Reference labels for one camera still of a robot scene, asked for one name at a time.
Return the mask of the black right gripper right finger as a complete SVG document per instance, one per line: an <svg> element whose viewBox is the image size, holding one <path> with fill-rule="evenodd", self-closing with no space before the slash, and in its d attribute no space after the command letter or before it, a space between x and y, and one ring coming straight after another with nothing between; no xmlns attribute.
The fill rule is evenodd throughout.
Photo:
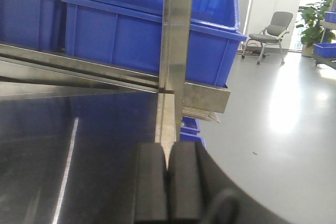
<svg viewBox="0 0 336 224"><path fill-rule="evenodd" d="M170 223L287 223L238 187L196 142L170 153Z"/></svg>

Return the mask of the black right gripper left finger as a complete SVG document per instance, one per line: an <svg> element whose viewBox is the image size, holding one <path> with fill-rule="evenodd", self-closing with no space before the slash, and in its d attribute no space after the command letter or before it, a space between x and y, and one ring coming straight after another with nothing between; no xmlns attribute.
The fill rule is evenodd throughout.
<svg viewBox="0 0 336 224"><path fill-rule="evenodd" d="M138 146L135 221L167 221L166 161L159 143Z"/></svg>

